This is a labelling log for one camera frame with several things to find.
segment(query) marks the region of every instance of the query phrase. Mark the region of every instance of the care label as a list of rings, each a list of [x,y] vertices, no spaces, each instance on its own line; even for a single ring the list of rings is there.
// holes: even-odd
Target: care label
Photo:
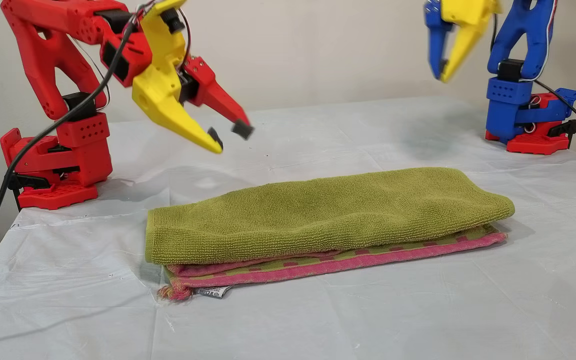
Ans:
[[[231,289],[231,287],[233,287],[233,285],[197,287],[197,289],[195,289],[194,292],[195,294],[199,294],[202,296],[215,297],[217,299],[221,299],[224,297],[224,294],[226,294],[226,292]]]

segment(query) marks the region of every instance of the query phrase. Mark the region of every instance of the table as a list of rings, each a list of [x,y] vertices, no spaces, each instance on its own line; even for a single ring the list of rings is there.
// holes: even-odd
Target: table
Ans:
[[[215,155],[149,121],[113,123],[99,199],[24,209],[0,245],[0,359],[576,360],[576,153],[508,153],[445,97],[250,114]],[[454,167],[516,214],[499,246],[158,300],[147,210],[269,182]]]

